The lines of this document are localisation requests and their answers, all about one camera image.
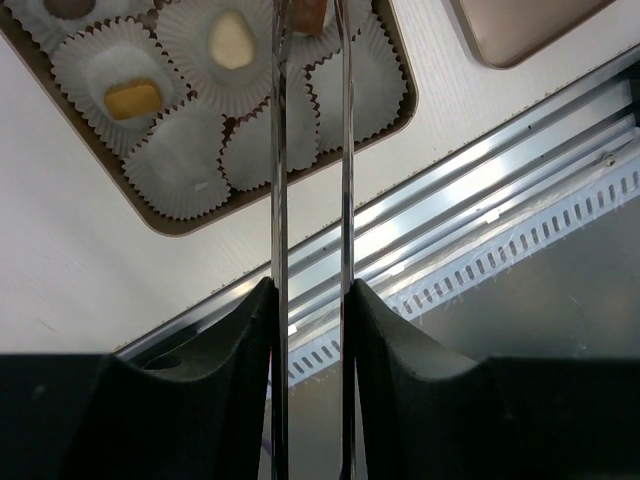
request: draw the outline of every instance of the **metal rod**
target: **metal rod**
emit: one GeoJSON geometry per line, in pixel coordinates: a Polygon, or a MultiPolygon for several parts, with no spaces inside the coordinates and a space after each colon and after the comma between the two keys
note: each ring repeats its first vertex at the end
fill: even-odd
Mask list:
{"type": "Polygon", "coordinates": [[[341,480],[355,480],[355,352],[351,330],[346,328],[347,295],[353,285],[354,268],[354,203],[353,203],[353,82],[351,76],[351,33],[348,2],[334,0],[338,19],[338,32],[342,45],[342,261],[340,268],[340,361],[341,361],[341,414],[342,414],[342,465],[341,480]]]}
{"type": "Polygon", "coordinates": [[[271,358],[271,478],[289,478],[287,227],[287,59],[291,49],[291,0],[274,0],[271,91],[271,274],[278,289],[278,322],[271,358]]]}

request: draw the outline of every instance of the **white tabletop surface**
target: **white tabletop surface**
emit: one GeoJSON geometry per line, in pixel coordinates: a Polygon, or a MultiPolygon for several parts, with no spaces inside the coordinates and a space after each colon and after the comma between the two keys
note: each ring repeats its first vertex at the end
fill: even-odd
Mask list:
{"type": "MultiPolygon", "coordinates": [[[[365,202],[640,43],[640,1],[612,6],[522,65],[475,61],[449,0],[396,13],[419,106],[401,133],[356,156],[365,202]]],[[[269,257],[269,200],[192,235],[142,223],[0,39],[0,351],[113,350],[269,257]]],[[[339,216],[340,168],[290,188],[290,243],[339,216]]]]}

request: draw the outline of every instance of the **perforated white strip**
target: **perforated white strip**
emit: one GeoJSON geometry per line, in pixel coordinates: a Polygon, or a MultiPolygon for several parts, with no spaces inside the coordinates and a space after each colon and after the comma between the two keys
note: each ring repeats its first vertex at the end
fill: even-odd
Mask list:
{"type": "MultiPolygon", "coordinates": [[[[632,155],[612,156],[598,167],[524,208],[501,233],[485,233],[478,243],[451,261],[393,294],[382,294],[396,313],[412,321],[443,302],[515,265],[571,232],[624,205],[640,194],[640,145],[632,155]]],[[[324,370],[340,358],[340,331],[334,327],[289,353],[289,385],[324,370]]]]}

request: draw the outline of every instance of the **paper cupcake liner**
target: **paper cupcake liner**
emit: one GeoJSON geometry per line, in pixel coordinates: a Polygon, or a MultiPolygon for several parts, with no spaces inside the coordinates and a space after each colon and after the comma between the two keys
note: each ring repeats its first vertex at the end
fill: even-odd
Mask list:
{"type": "MultiPolygon", "coordinates": [[[[318,120],[304,72],[291,68],[287,79],[287,170],[310,167],[318,154],[318,120]]],[[[271,178],[271,99],[241,120],[222,152],[222,168],[232,187],[251,190],[271,178]]]]}
{"type": "MultiPolygon", "coordinates": [[[[347,1],[351,34],[355,36],[371,15],[371,0],[347,1]]],[[[327,3],[327,17],[329,20],[320,37],[294,33],[289,57],[292,63],[303,67],[314,65],[340,50],[340,35],[333,0],[327,3]]]]}
{"type": "MultiPolygon", "coordinates": [[[[382,24],[372,14],[351,46],[353,59],[353,139],[380,133],[396,118],[407,91],[400,62],[382,24]]],[[[342,54],[316,66],[311,86],[320,111],[320,152],[342,147],[342,54]]]]}
{"type": "Polygon", "coordinates": [[[4,0],[11,15],[28,31],[40,50],[50,55],[70,33],[83,30],[88,25],[107,19],[138,15],[153,8],[153,0],[95,0],[95,6],[87,15],[63,20],[53,16],[45,6],[45,0],[4,0]]]}
{"type": "Polygon", "coordinates": [[[271,90],[271,0],[183,0],[158,14],[156,33],[198,98],[230,117],[253,111],[271,90]],[[218,14],[237,10],[256,43],[254,61],[229,70],[208,52],[211,25],[218,14]]]}
{"type": "Polygon", "coordinates": [[[129,18],[70,37],[51,57],[60,88],[100,139],[120,158],[147,133],[157,113],[114,120],[104,105],[108,88],[152,80],[163,108],[186,99],[187,86],[141,24],[129,18]]]}
{"type": "Polygon", "coordinates": [[[218,161],[223,120],[209,105],[191,100],[161,115],[125,158],[129,182],[158,213],[187,220],[227,200],[229,186],[218,161]]]}

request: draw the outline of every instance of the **hole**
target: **hole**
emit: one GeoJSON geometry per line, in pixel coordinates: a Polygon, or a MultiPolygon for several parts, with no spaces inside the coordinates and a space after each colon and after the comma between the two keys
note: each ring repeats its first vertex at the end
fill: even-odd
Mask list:
{"type": "Polygon", "coordinates": [[[144,366],[144,369],[150,371],[169,370],[170,368],[176,368],[180,365],[182,365],[182,360],[175,355],[163,355],[151,360],[144,366]]]}

